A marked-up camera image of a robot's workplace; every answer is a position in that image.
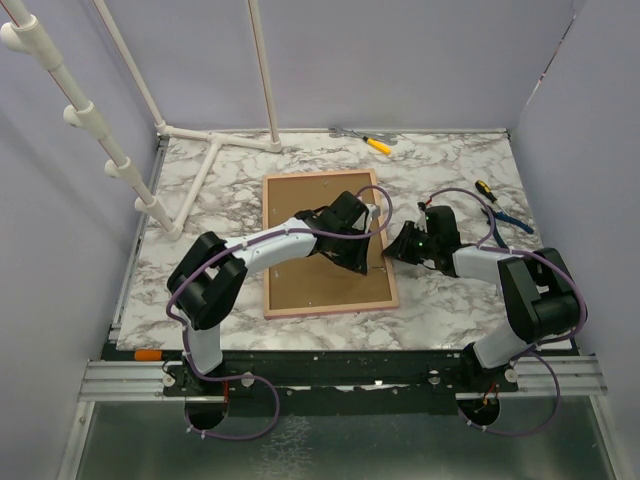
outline screwdriver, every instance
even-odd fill
[[[487,200],[493,203],[496,207],[498,207],[500,211],[504,212],[504,208],[502,208],[498,203],[498,199],[489,188],[489,185],[484,183],[482,180],[477,180],[475,185],[476,185],[476,190],[478,190],[478,192],[480,192],[480,194],[483,197],[485,197]]]
[[[367,145],[371,145],[373,148],[375,148],[379,152],[382,152],[385,155],[391,154],[391,149],[389,148],[389,146],[382,143],[379,140],[376,140],[375,138],[367,137],[362,133],[354,132],[353,130],[345,130],[344,128],[340,128],[340,127],[331,127],[329,130],[337,133],[338,135],[342,135],[345,137],[361,138],[362,140],[365,141]]]

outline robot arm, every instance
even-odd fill
[[[220,322],[231,312],[247,276],[317,253],[338,266],[366,274],[369,238],[346,240],[314,232],[361,235],[368,232],[378,214],[379,207],[343,192],[328,207],[300,211],[283,224],[253,235],[228,240],[214,232],[200,235],[169,277],[167,288],[172,294],[215,255],[232,247],[243,247],[212,264],[209,271],[215,272],[213,276],[207,271],[198,275],[176,301],[179,314],[187,323],[190,350],[198,370],[208,373],[222,362]],[[283,230],[292,233],[282,235]],[[252,244],[259,237],[267,238]]]
[[[507,321],[465,349],[472,376],[506,365],[544,337],[561,334],[578,324],[578,302],[557,272],[530,258],[463,245],[450,207],[426,208],[422,203],[418,207],[419,221],[405,222],[385,255],[414,265],[433,262],[434,269],[445,275],[475,278],[502,287]],[[535,253],[568,275],[555,249]]]

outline yellow screwdriver handle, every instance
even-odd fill
[[[382,152],[385,155],[389,155],[391,153],[391,149],[389,148],[388,145],[385,145],[382,142],[374,140],[373,138],[364,137],[364,139],[369,145],[371,145],[373,148],[375,148],[379,152]]]

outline gray wall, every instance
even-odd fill
[[[514,132],[536,224],[584,291],[595,350],[640,475],[640,3],[589,0]]]
[[[170,123],[266,126],[246,2],[107,5]],[[513,127],[573,15],[570,0],[260,6],[282,127]]]
[[[155,138],[83,7],[27,2],[145,176]],[[0,22],[7,17],[2,11]],[[67,101],[33,59],[0,47],[0,465],[54,478],[86,360],[99,352],[131,247],[134,194],[62,121]]]

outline bolt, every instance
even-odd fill
[[[507,368],[504,371],[504,379],[509,383],[516,383],[518,381],[518,372],[513,368]]]
[[[164,377],[162,377],[162,385],[164,385],[165,387],[173,387],[175,383],[176,379],[171,375],[165,375]]]
[[[245,375],[252,375],[251,372],[244,372]],[[253,385],[253,378],[249,377],[244,377],[240,380],[240,383],[242,384],[242,386],[249,388],[251,385]]]

